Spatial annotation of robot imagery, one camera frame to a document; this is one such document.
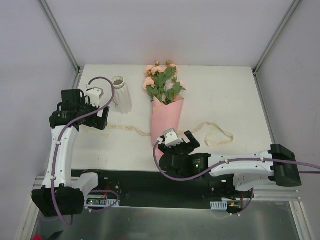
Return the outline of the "cream printed ribbon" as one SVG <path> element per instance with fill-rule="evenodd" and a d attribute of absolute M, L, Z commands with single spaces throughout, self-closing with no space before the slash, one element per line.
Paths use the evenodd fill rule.
<path fill-rule="evenodd" d="M 213 122 L 208 122 L 208 121 L 202 122 L 191 132 L 193 134 L 200 133 L 205 126 L 210 126 L 210 130 L 206 133 L 204 138 L 204 142 L 208 147 L 213 148 L 213 147 L 225 146 L 225 145 L 231 144 L 234 141 L 234 135 L 232 133 L 224 131 L 216 123 L 213 123 Z M 142 137 L 151 136 L 151 133 L 143 132 L 134 126 L 128 126 L 128 125 L 110 124 L 106 127 L 106 129 L 126 131 L 126 132 L 136 132 L 138 135 Z M 83 126 L 82 130 L 85 133 L 93 136 L 103 136 L 105 138 L 108 138 L 110 136 L 110 134 L 106 133 L 104 130 L 98 130 L 88 126 Z"/>

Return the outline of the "pink wrapping paper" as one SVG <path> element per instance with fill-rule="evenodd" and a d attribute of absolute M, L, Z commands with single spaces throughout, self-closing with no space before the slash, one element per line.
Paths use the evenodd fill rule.
<path fill-rule="evenodd" d="M 165 105 L 156 97 L 153 98 L 153 111 L 151 116 L 151 144 L 169 129 L 177 130 L 183 109 L 184 98 L 178 95 L 174 102 Z"/>

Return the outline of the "pale pink rose stem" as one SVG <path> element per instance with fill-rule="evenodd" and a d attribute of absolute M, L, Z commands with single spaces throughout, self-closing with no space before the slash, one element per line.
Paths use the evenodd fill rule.
<path fill-rule="evenodd" d="M 173 103 L 181 91 L 186 91 L 185 84 L 182 81 L 178 81 L 178 77 L 174 76 L 171 80 L 168 80 L 164 87 L 164 95 L 162 101 L 168 105 Z"/>

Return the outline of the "small bud flower stem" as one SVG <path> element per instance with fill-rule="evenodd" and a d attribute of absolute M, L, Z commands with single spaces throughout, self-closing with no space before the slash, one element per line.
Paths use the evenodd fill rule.
<path fill-rule="evenodd" d="M 171 80 L 173 77 L 177 76 L 177 66 L 172 63 L 172 61 L 168 60 L 165 63 L 165 72 L 164 72 L 164 76 L 165 76 L 165 85 L 167 83 L 167 81 Z"/>

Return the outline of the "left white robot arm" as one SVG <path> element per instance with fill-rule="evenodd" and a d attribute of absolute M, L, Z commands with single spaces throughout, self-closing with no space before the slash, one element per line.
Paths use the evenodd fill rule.
<path fill-rule="evenodd" d="M 103 94 L 98 87 L 62 90 L 61 102 L 49 118 L 52 143 L 48 168 L 41 188 L 31 194 L 47 218 L 79 215 L 91 191 L 99 195 L 106 189 L 100 169 L 83 170 L 78 180 L 72 180 L 73 151 L 80 126 L 104 130 L 108 124 L 110 108 L 104 108 L 101 116 L 96 112 Z"/>

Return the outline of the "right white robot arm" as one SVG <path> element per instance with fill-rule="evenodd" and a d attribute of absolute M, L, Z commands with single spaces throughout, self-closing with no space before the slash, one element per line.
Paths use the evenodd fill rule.
<path fill-rule="evenodd" d="M 194 153 L 201 145 L 190 131 L 188 141 L 172 128 L 163 133 L 153 146 L 153 158 L 159 172 L 176 182 L 203 179 L 208 182 L 219 177 L 231 177 L 225 192 L 237 197 L 255 187 L 275 183 L 279 187 L 302 185 L 295 154 L 280 144 L 269 150 L 245 155 Z"/>

